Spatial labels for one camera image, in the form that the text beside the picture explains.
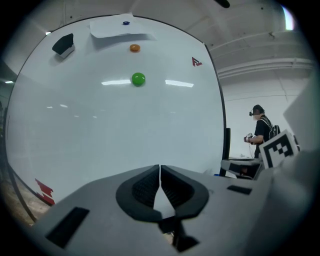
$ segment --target vr headset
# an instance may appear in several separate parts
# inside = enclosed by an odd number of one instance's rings
[[[254,115],[254,110],[259,110],[259,113],[265,113],[265,110],[260,105],[255,105],[253,109],[249,112],[249,116],[252,117]]]

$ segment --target floor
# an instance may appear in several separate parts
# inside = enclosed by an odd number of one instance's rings
[[[50,206],[34,196],[34,194],[32,194],[16,176],[14,176],[14,179],[26,205],[29,207],[34,217],[36,219],[41,218]],[[32,226],[34,221],[30,218],[20,203],[10,180],[8,170],[5,167],[0,170],[0,192],[2,199],[12,216],[20,223],[26,226]]]

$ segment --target black padding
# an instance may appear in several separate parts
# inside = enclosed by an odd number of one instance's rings
[[[161,166],[161,186],[180,220],[198,216],[209,200],[204,185],[166,165]]]
[[[242,194],[245,194],[245,195],[250,195],[250,193],[252,191],[251,188],[235,186],[235,185],[228,186],[227,189],[228,190],[232,190],[234,192],[242,193]]]
[[[140,173],[117,189],[115,198],[121,209],[137,221],[160,222],[162,215],[154,210],[156,193],[159,189],[159,165]]]
[[[63,54],[67,49],[72,47],[74,44],[74,34],[67,34],[63,37],[61,37],[52,47],[52,50],[54,50],[57,54],[61,55]]]
[[[132,195],[140,203],[153,208],[159,189],[159,167],[132,186]]]
[[[235,173],[240,174],[242,167],[243,167],[242,165],[234,164],[234,163],[231,162],[231,163],[230,163],[229,170],[230,170],[230,171],[233,171],[233,172],[235,172]]]
[[[63,220],[46,236],[55,245],[65,248],[82,221],[89,213],[88,209],[75,207]]]

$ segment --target red logo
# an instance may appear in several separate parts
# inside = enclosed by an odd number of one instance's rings
[[[44,199],[45,201],[47,201],[49,204],[54,205],[54,204],[55,204],[55,201],[53,200],[52,195],[51,195],[51,192],[53,192],[53,190],[52,190],[50,187],[46,186],[45,184],[41,183],[41,182],[40,182],[39,180],[37,180],[36,178],[35,178],[35,181],[36,181],[36,183],[38,183],[38,185],[39,185],[39,187],[40,187],[40,189],[41,189],[41,191],[42,191],[42,194],[39,194],[39,193],[37,192],[37,194],[39,195],[39,197],[43,198],[43,199]]]
[[[194,57],[192,57],[192,65],[195,67],[202,65],[202,63],[199,60],[196,60]]]

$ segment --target white wall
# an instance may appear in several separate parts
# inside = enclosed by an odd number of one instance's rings
[[[244,136],[254,134],[256,122],[249,116],[254,105],[261,105],[273,125],[281,131],[292,130],[283,113],[307,84],[310,70],[278,69],[252,72],[220,80],[226,112],[226,126],[231,128],[230,157],[252,157],[255,145],[244,143]]]

